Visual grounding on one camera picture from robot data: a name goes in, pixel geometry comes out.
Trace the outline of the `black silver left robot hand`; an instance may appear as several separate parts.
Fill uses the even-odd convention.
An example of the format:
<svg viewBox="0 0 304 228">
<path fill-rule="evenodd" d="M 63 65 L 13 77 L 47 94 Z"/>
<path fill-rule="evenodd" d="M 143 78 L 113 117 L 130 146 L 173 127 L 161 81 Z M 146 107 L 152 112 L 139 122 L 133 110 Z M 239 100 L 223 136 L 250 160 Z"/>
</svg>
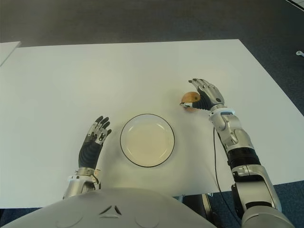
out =
<svg viewBox="0 0 304 228">
<path fill-rule="evenodd" d="M 79 151 L 79 168 L 96 168 L 103 144 L 112 132 L 111 129 L 107 129 L 109 125 L 109 117 L 103 116 L 98 117 L 92 124 Z"/>
</svg>

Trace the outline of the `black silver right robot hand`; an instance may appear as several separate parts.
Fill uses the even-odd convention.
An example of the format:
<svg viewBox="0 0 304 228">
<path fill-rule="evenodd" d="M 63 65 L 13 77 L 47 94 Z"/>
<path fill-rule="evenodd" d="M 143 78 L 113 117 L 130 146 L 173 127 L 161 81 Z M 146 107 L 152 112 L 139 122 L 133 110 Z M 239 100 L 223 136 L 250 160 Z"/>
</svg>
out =
<svg viewBox="0 0 304 228">
<path fill-rule="evenodd" d="M 218 88 L 204 79 L 193 78 L 188 81 L 193 84 L 200 95 L 200 99 L 194 102 L 181 102 L 185 108 L 196 108 L 210 111 L 216 105 L 224 105 L 225 101 Z"/>
</svg>

